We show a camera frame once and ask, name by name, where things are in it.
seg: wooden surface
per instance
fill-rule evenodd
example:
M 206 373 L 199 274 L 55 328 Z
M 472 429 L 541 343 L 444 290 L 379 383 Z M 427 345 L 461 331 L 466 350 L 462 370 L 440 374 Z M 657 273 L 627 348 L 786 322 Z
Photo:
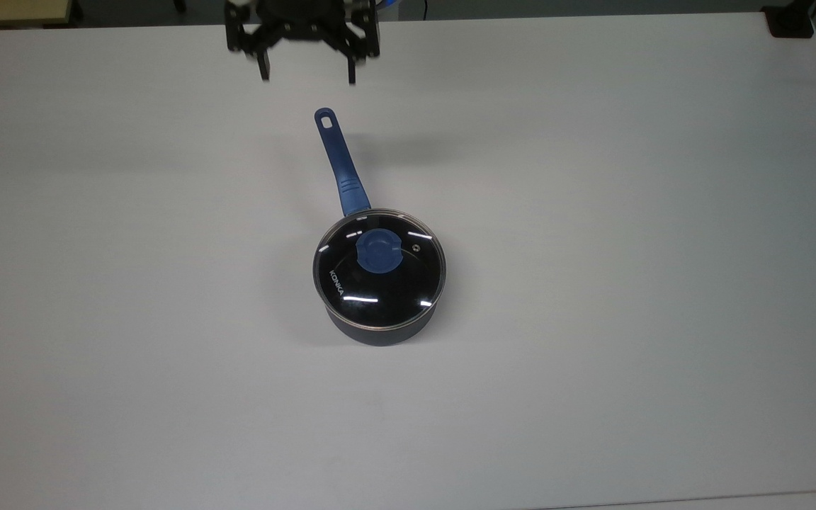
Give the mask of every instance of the wooden surface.
M 0 0 L 0 26 L 65 23 L 71 0 Z
M 0 33 L 0 509 L 502 510 L 816 490 L 816 38 L 760 13 Z M 310 273 L 439 236 L 420 335 Z

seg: white table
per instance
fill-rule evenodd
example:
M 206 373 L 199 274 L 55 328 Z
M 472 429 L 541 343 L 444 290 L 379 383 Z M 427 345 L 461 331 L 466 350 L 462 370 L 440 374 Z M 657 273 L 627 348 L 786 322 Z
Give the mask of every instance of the white table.
M 0 509 L 507 509 L 816 490 L 816 39 L 761 14 L 0 33 Z M 310 275 L 337 111 L 441 238 L 368 348 Z
M 816 493 L 590 506 L 595 510 L 816 510 Z

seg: lid rim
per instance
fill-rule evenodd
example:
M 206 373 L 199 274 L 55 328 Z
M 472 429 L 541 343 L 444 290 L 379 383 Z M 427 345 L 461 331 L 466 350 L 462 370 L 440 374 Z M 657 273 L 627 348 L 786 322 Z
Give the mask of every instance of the lid rim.
M 392 332 L 392 330 L 402 329 L 403 327 L 410 326 L 413 323 L 418 322 L 418 320 L 422 319 L 422 317 L 426 317 L 430 313 L 433 313 L 436 304 L 440 300 L 441 294 L 443 294 L 443 289 L 445 288 L 446 282 L 446 258 L 443 255 L 443 245 L 440 244 L 440 241 L 437 238 L 437 236 L 434 235 L 433 239 L 431 239 L 431 241 L 433 241 L 434 248 L 436 249 L 437 258 L 440 261 L 440 278 L 439 281 L 437 282 L 436 290 L 433 293 L 433 297 L 431 297 L 430 299 L 430 306 L 426 307 L 426 310 L 421 311 L 421 313 L 418 314 L 416 317 L 412 317 L 412 319 L 406 320 L 406 322 L 400 322 L 399 324 L 395 324 L 392 326 L 368 326 L 366 324 L 354 322 L 352 319 L 347 319 L 347 317 L 339 313 L 336 307 L 329 302 L 329 300 L 326 297 L 326 294 L 323 293 L 323 288 L 320 287 L 320 280 L 318 278 L 320 265 L 319 249 L 322 248 L 325 244 L 327 244 L 331 236 L 334 233 L 336 233 L 337 230 L 339 230 L 342 227 L 342 225 L 349 223 L 351 220 L 356 219 L 356 217 L 362 217 L 367 216 L 369 214 L 377 213 L 399 217 L 402 220 L 406 220 L 406 222 L 408 223 L 416 224 L 417 227 L 422 229 L 424 232 L 433 233 L 433 230 L 430 230 L 430 228 L 427 227 L 427 225 L 425 225 L 423 222 L 421 222 L 421 220 L 418 220 L 417 217 L 411 216 L 410 214 L 405 214 L 404 212 L 401 212 L 401 210 L 373 208 L 359 210 L 359 212 L 353 212 L 352 214 L 349 214 L 349 216 L 343 217 L 342 219 L 338 220 L 338 222 L 331 226 L 327 230 L 327 233 L 324 233 L 323 237 L 320 239 L 320 243 L 317 245 L 317 249 L 315 249 L 314 251 L 314 264 L 313 264 L 314 288 L 315 290 L 317 290 L 317 294 L 320 294 L 320 298 L 321 300 L 323 300 L 323 304 L 324 306 L 327 307 L 329 313 L 331 313 L 331 315 L 333 315 L 336 319 L 341 320 L 341 322 L 346 323 L 352 327 L 357 327 L 357 329 L 365 330 L 367 332 Z

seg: pan handle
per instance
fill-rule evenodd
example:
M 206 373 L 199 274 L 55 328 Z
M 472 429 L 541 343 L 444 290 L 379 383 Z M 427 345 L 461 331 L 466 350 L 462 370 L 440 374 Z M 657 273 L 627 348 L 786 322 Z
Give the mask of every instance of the pan handle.
M 320 108 L 314 113 L 314 120 L 317 122 L 317 129 L 320 130 L 323 146 L 327 149 L 329 164 L 333 166 L 333 174 L 336 174 L 342 213 L 349 216 L 359 210 L 370 209 L 370 201 L 367 200 L 361 179 L 354 170 L 349 146 L 346 145 L 346 139 L 339 128 L 336 113 L 329 108 Z

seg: pot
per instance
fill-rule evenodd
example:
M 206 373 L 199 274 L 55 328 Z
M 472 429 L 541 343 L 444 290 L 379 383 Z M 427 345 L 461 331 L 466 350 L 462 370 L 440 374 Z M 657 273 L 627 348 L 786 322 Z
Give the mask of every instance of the pot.
M 317 245 L 314 286 L 343 333 L 373 346 L 399 343 L 434 315 L 446 280 L 443 247 L 416 217 L 373 209 L 336 113 L 321 108 L 314 120 L 344 214 Z

